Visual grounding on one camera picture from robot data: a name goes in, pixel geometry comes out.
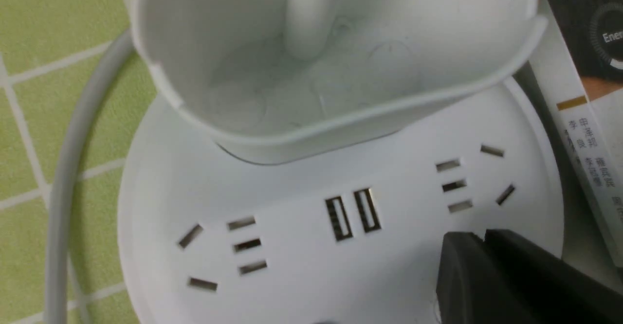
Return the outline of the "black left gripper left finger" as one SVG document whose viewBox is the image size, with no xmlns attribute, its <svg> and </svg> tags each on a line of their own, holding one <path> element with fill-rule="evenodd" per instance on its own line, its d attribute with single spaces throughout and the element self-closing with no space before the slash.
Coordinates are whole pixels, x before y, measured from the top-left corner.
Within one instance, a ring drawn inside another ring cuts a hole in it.
<svg viewBox="0 0 623 324">
<path fill-rule="evenodd" d="M 443 236 L 436 282 L 442 324 L 538 324 L 474 233 Z"/>
</svg>

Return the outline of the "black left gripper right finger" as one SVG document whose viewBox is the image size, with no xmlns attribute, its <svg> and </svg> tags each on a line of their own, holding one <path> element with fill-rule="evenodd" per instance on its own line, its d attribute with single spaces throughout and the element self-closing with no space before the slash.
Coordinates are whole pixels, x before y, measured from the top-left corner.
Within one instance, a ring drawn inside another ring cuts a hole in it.
<svg viewBox="0 0 623 324">
<path fill-rule="evenodd" d="M 489 229 L 485 244 L 540 324 L 621 324 L 620 293 L 569 266 L 518 233 Z"/>
</svg>

